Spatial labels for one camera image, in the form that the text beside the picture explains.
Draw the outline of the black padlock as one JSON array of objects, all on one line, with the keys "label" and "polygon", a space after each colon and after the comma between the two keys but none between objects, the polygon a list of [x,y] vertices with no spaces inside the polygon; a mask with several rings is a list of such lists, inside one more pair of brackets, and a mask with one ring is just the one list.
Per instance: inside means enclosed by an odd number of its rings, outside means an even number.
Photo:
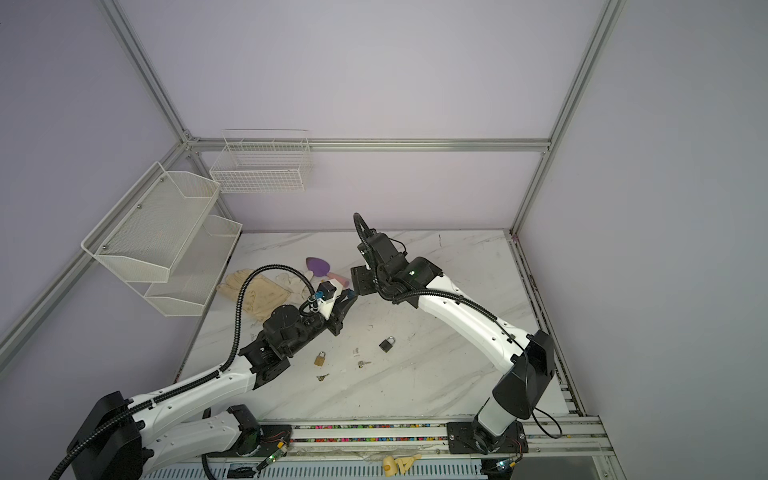
[{"label": "black padlock", "polygon": [[383,352],[388,353],[393,348],[395,343],[396,343],[396,339],[394,337],[390,336],[390,337],[387,337],[387,338],[385,338],[384,340],[382,340],[380,342],[379,348]]}]

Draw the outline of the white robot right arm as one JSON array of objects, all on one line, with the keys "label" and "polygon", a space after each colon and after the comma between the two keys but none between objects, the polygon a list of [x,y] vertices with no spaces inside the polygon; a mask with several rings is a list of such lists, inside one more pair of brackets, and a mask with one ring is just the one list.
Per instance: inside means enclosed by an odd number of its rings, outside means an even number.
[{"label": "white robot right arm", "polygon": [[353,214],[365,265],[352,270],[358,294],[377,294],[407,303],[443,321],[476,347],[503,375],[471,423],[473,449],[494,453],[517,437],[521,420],[534,419],[537,405],[555,376],[554,340],[542,330],[530,333],[483,307],[441,268],[424,257],[407,259],[397,241],[370,228]]}]

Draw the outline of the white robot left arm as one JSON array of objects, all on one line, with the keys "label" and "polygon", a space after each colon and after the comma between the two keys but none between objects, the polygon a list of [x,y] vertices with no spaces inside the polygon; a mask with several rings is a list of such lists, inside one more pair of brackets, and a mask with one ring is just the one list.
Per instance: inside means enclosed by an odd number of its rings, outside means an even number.
[{"label": "white robot left arm", "polygon": [[139,479],[199,455],[253,453],[261,425],[247,406],[231,399],[275,380],[321,333],[339,334],[356,299],[339,282],[324,281],[309,289],[301,306],[276,307],[251,343],[241,345],[236,331],[222,365],[148,394],[126,398],[115,391],[102,397],[51,478],[71,470],[78,479]]}]

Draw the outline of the brass padlock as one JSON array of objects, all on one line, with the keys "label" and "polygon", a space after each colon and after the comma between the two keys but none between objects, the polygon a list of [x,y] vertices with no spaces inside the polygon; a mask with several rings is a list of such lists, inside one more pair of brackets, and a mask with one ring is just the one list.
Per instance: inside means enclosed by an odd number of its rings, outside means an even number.
[{"label": "brass padlock", "polygon": [[321,351],[316,356],[314,364],[318,367],[322,367],[325,363],[325,359],[326,359],[326,353],[324,351]]}]

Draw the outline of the purple pink toy shovel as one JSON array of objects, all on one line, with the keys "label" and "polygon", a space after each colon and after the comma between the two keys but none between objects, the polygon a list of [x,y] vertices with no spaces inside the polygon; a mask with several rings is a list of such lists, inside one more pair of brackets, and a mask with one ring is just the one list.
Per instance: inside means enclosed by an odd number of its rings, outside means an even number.
[{"label": "purple pink toy shovel", "polygon": [[306,267],[316,277],[323,277],[338,281],[344,288],[348,288],[350,280],[342,275],[331,271],[330,264],[317,257],[307,257],[305,259]]}]

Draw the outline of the beige leather glove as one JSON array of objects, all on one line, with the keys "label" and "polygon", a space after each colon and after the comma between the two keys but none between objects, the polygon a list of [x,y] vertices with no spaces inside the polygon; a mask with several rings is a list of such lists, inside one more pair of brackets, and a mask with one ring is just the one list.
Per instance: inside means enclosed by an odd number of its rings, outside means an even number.
[{"label": "beige leather glove", "polygon": [[[242,269],[228,274],[217,286],[217,292],[236,302],[240,290],[252,273],[252,269]],[[289,290],[260,274],[246,288],[242,311],[254,321],[264,322],[275,308],[286,303],[290,295]]]}]

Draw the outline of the yellow toy figure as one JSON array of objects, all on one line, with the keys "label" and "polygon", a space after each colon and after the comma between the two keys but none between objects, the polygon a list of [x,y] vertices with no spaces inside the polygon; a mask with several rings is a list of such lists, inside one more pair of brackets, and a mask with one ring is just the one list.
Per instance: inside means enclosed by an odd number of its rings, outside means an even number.
[{"label": "yellow toy figure", "polygon": [[382,460],[382,470],[386,477],[405,475],[413,468],[414,464],[421,459],[422,456],[420,454],[398,458],[386,456]]}]

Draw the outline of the white mesh lower shelf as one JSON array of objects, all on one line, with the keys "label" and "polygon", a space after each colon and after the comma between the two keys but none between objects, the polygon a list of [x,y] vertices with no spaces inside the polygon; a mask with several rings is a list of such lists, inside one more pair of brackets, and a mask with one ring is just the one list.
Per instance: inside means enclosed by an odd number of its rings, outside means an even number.
[{"label": "white mesh lower shelf", "polygon": [[201,316],[213,297],[241,231],[240,223],[209,215],[167,282],[131,284],[131,287],[165,317]]}]

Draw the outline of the white mesh shelf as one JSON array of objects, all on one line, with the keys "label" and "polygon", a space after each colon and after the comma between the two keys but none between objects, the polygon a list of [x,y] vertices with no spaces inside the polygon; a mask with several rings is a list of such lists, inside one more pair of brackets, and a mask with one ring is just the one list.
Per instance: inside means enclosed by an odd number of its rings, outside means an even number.
[{"label": "white mesh shelf", "polygon": [[81,242],[125,283],[166,283],[220,194],[220,185],[153,164]]},{"label": "white mesh shelf", "polygon": [[131,287],[165,317],[201,316],[213,297],[241,231],[240,223],[209,215],[167,282],[131,284]]}]

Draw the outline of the white mesh upper shelf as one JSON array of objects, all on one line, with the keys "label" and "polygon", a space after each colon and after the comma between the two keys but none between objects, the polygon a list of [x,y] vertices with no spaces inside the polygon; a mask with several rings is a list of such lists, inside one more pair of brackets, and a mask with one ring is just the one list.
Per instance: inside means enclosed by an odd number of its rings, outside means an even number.
[{"label": "white mesh upper shelf", "polygon": [[153,164],[81,242],[125,283],[166,283],[220,194],[220,185]]}]

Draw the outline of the aluminium frame back bar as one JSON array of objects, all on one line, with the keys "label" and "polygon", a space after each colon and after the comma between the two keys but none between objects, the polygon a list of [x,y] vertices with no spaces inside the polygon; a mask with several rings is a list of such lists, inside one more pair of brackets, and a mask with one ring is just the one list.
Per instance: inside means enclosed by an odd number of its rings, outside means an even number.
[{"label": "aluminium frame back bar", "polygon": [[236,151],[313,151],[313,152],[547,152],[547,139],[475,138],[475,139],[244,139],[199,138],[189,141],[196,152],[219,151],[234,147]]}]

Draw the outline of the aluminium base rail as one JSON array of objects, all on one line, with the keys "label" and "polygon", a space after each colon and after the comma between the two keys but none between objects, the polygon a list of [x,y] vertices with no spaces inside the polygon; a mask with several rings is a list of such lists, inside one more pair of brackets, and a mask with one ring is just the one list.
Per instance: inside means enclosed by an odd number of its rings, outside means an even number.
[{"label": "aluminium base rail", "polygon": [[[596,417],[535,419],[517,425],[498,451],[473,449],[465,419],[325,420],[268,423],[252,457],[213,454],[163,467],[153,479],[622,479]],[[420,454],[405,475],[386,477],[382,460]]]}]

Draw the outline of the aluminium frame post left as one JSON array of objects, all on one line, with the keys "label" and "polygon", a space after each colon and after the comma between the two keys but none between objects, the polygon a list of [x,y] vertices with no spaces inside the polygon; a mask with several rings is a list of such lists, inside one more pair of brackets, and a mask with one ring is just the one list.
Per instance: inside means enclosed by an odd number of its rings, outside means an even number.
[{"label": "aluminium frame post left", "polygon": [[192,135],[185,127],[169,94],[162,85],[159,75],[156,73],[138,34],[131,25],[128,15],[120,5],[120,2],[98,0],[95,4],[176,140],[181,144],[188,143]]}]

